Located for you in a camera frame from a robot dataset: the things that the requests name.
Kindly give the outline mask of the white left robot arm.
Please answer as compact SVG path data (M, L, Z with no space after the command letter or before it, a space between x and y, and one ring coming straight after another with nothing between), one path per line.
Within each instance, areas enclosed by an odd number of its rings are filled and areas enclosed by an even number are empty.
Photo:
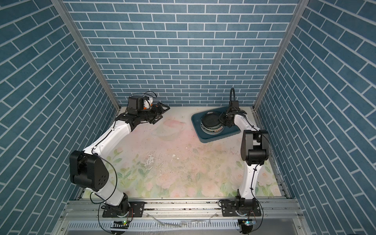
M103 203L117 207L125 201L125 194L117 189L118 179L112 184L106 164L113 166L105 157L111 150L140 124L155 124L170 107L153 103L151 96L130 96L124 113L119 114L110 128L82 151L70 154L70 181L90 189Z

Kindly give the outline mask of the green rim plate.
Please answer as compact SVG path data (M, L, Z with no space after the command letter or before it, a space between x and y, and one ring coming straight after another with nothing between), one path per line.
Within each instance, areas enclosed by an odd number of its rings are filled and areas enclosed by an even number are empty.
M214 126L214 127L206 127L204 124L200 124L200 127L201 127L201 130L208 134L208 135L218 135L220 133L222 133L225 129L225 127L223 125L218 125L218 126Z

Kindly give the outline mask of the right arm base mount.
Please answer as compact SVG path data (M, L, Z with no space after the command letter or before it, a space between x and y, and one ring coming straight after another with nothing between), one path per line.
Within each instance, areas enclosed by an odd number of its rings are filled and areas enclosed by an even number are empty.
M217 202L224 217L258 217L262 216L261 206L256 199L229 200Z

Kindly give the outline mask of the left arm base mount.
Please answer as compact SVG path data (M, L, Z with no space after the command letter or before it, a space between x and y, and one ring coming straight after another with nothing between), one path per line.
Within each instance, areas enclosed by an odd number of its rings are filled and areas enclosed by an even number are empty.
M109 204L104 204L101 206L103 209L102 217L104 218L138 218L142 217L145 209L144 201L128 201L125 197L118 206L112 206Z

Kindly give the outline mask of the black plate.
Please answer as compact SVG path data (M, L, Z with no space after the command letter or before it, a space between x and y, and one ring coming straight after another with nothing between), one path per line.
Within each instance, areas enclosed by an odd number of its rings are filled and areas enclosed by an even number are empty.
M210 111L207 112L202 118L201 118L201 124L206 128L219 128L223 125L223 123L220 121L221 113L217 111Z

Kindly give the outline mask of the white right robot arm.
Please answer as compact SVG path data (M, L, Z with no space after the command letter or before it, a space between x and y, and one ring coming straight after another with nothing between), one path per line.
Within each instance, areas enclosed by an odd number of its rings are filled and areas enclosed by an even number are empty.
M219 121L227 126L237 126L242 131L240 156L245 168L243 182L239 188L240 198L256 197L256 185L259 173L269 153L269 134L257 127L242 109L228 108L220 115Z

